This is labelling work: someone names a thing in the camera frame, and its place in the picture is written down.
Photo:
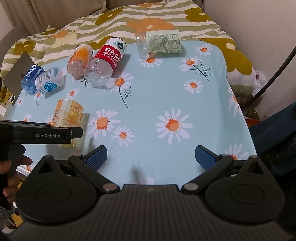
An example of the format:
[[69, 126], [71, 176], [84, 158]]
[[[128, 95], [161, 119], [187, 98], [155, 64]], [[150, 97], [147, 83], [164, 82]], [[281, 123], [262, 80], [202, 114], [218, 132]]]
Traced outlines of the person's left hand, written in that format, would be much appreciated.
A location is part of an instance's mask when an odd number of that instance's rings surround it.
[[[20, 159], [20, 165], [30, 166], [33, 163], [32, 159], [27, 156], [22, 156]], [[6, 160], [1, 162], [1, 174], [5, 174], [9, 171], [11, 167], [11, 161]], [[6, 197], [9, 203], [15, 202], [16, 193], [18, 191], [18, 186], [20, 185], [20, 176], [18, 173], [14, 173], [13, 176], [8, 178], [6, 182], [4, 182], [4, 187], [1, 190], [2, 196]]]

